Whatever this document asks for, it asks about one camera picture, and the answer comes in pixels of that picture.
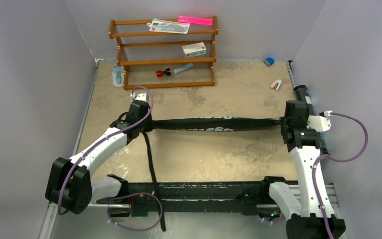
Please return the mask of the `black racket bag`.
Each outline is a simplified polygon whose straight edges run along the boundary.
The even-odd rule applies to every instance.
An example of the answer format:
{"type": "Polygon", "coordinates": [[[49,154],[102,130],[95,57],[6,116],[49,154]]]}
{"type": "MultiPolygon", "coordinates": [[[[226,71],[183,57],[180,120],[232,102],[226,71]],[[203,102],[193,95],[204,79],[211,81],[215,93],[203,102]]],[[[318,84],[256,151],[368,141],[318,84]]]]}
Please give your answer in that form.
{"type": "Polygon", "coordinates": [[[205,132],[257,131],[280,124],[281,118],[245,118],[231,116],[154,120],[153,129],[205,132]]]}

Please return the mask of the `black shuttlecock tube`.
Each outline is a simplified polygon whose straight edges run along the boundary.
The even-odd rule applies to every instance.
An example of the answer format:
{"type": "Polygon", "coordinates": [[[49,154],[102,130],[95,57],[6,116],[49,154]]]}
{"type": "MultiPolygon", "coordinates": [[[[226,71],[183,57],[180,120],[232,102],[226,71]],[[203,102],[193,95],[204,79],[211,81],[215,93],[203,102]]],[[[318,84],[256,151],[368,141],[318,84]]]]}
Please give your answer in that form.
{"type": "Polygon", "coordinates": [[[313,105],[307,85],[298,85],[294,87],[293,91],[299,101],[313,105]]]}

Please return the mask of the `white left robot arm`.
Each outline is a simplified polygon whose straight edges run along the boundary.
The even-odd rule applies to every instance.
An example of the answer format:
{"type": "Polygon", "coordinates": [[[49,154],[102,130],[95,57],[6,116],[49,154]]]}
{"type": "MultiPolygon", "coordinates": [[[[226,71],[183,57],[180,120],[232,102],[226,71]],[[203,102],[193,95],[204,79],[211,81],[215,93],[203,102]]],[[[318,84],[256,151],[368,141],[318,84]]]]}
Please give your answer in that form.
{"type": "Polygon", "coordinates": [[[148,96],[139,94],[125,113],[125,119],[114,121],[98,140],[80,153],[69,159],[59,157],[53,162],[45,198],[57,204],[60,215],[67,211],[79,214],[90,202],[120,193],[124,182],[120,177],[108,175],[100,180],[91,177],[114,153],[148,128],[151,119],[148,96]]]}

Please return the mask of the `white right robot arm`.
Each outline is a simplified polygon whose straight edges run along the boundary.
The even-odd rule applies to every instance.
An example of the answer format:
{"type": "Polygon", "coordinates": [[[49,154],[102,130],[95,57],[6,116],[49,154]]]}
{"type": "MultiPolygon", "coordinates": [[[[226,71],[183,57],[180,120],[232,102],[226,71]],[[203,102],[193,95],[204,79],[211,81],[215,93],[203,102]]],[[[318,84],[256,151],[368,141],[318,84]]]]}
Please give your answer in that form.
{"type": "Polygon", "coordinates": [[[319,159],[320,134],[331,128],[330,115],[331,111],[325,116],[311,115],[307,103],[289,100],[280,120],[282,139],[296,167],[300,197],[283,182],[269,185],[269,197],[286,219],[289,239],[338,239],[346,229],[330,202],[319,159]]]}

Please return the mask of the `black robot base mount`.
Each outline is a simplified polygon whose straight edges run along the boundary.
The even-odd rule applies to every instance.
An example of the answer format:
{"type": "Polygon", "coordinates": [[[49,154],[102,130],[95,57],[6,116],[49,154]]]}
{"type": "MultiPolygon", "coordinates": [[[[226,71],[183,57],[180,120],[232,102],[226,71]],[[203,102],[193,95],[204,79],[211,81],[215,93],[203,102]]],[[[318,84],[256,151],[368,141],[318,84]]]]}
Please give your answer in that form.
{"type": "MultiPolygon", "coordinates": [[[[286,183],[283,177],[266,176],[261,181],[160,182],[160,200],[164,212],[241,213],[257,215],[258,205],[273,205],[270,184],[286,183]]],[[[154,192],[153,183],[126,183],[117,196],[103,198],[98,204],[131,204],[133,216],[158,211],[158,203],[145,193],[154,192]]]]}

